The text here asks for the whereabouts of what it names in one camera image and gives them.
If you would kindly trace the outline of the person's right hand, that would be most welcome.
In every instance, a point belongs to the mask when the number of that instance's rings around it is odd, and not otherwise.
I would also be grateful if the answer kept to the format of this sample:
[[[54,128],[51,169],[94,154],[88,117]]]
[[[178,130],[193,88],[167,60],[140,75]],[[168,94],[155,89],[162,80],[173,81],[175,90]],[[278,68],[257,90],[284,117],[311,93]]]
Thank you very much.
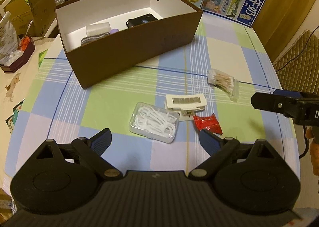
[[[318,127],[311,126],[306,131],[307,139],[311,139],[311,145],[309,148],[312,164],[312,172],[315,176],[319,175],[319,160],[318,160],[318,143],[316,137],[318,137]]]

